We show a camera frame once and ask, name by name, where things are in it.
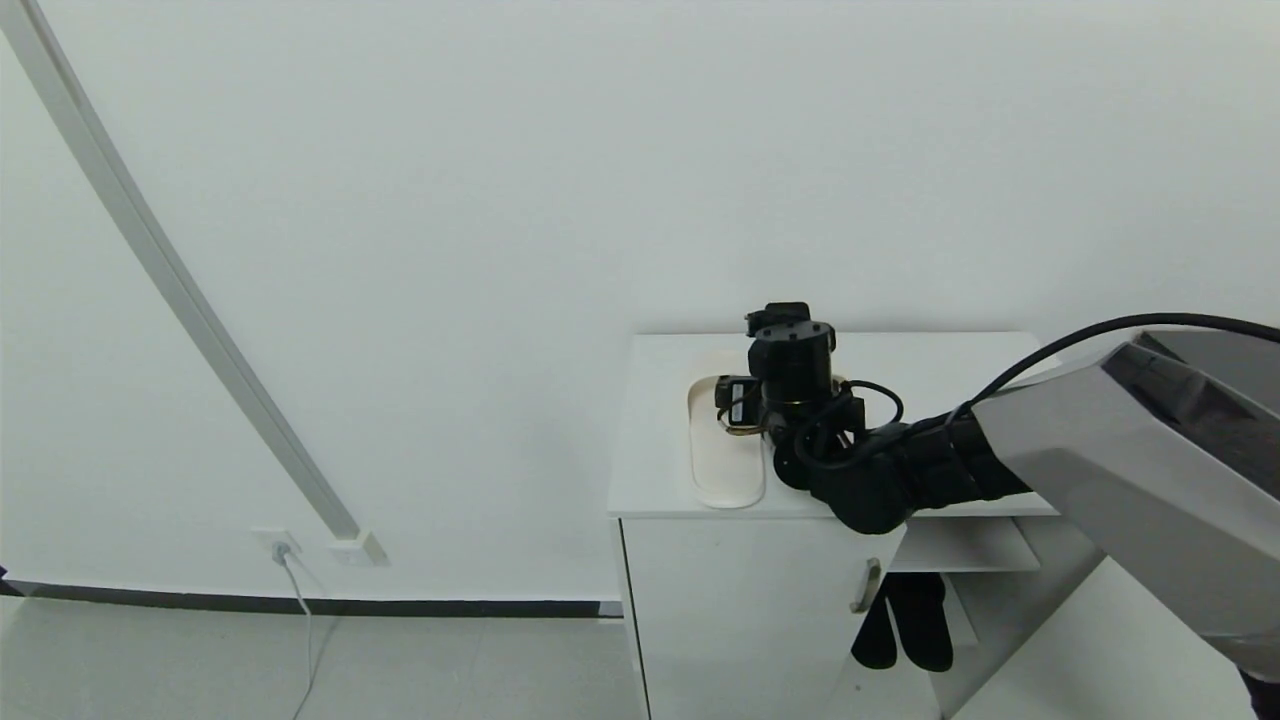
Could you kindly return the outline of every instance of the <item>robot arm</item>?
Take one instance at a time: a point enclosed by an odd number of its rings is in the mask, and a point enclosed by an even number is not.
[[[831,375],[835,331],[804,304],[748,315],[750,377],[721,378],[730,432],[764,433],[774,469],[860,533],[920,509],[1038,492],[1245,674],[1280,683],[1280,331],[1204,315],[1087,328],[1010,368],[952,413],[868,429]],[[1143,333],[1010,384],[1068,345]]]

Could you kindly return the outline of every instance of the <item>cabinet handle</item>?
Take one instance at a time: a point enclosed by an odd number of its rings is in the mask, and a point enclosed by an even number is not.
[[[879,560],[872,557],[867,561],[867,585],[863,591],[863,598],[858,602],[850,602],[849,610],[854,615],[861,615],[872,609],[872,603],[876,602],[876,593],[879,592],[881,580],[884,578],[884,570],[881,568]]]

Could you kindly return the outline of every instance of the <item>white cable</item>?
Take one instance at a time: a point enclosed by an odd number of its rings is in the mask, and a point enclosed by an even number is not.
[[[289,574],[289,584],[293,585],[293,594],[297,596],[298,605],[302,606],[302,612],[307,616],[307,689],[302,693],[302,700],[298,701],[298,708],[293,711],[292,717],[292,720],[298,720],[298,716],[302,715],[302,707],[307,703],[307,698],[311,697],[311,688],[315,687],[317,664],[311,657],[311,607],[302,597],[302,591],[298,588],[298,579],[293,577],[293,570],[289,568],[289,555],[292,555],[292,551],[284,543],[276,543],[271,551],[271,560]]]

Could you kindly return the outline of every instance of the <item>baseboard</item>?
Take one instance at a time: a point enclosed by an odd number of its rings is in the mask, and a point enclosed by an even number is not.
[[[23,580],[0,580],[0,594],[77,600],[136,607],[173,610],[214,610],[219,612],[266,612],[297,615],[302,610],[292,597],[251,597],[242,594],[172,593],[124,591],[81,585],[52,585]],[[621,602],[577,600],[332,600],[307,598],[316,615],[366,618],[621,618]]]

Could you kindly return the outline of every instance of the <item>white wall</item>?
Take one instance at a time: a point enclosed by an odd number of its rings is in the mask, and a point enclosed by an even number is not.
[[[17,577],[279,593],[279,524],[334,594],[612,597],[632,332],[1280,322],[1280,4],[45,6],[394,566],[324,557],[6,56]]]

